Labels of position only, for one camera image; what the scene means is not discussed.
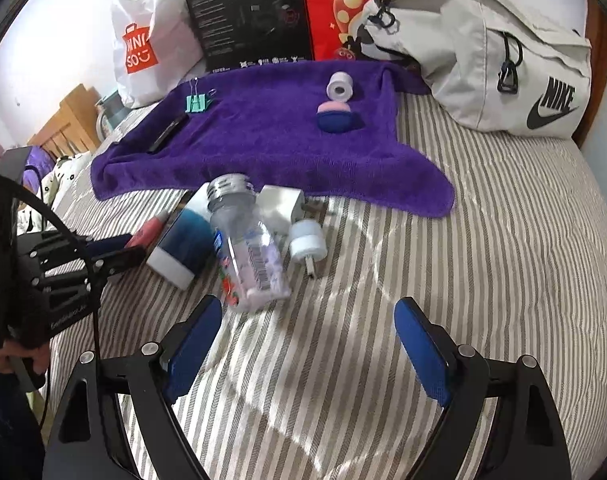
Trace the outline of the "person's left hand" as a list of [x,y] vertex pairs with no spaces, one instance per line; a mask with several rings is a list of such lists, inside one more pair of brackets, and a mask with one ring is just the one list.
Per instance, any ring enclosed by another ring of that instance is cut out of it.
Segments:
[[7,340],[0,349],[0,373],[12,374],[12,358],[30,359],[32,361],[32,369],[34,374],[43,375],[50,365],[51,349],[50,344],[46,342],[35,349],[24,348],[21,344],[14,340]]

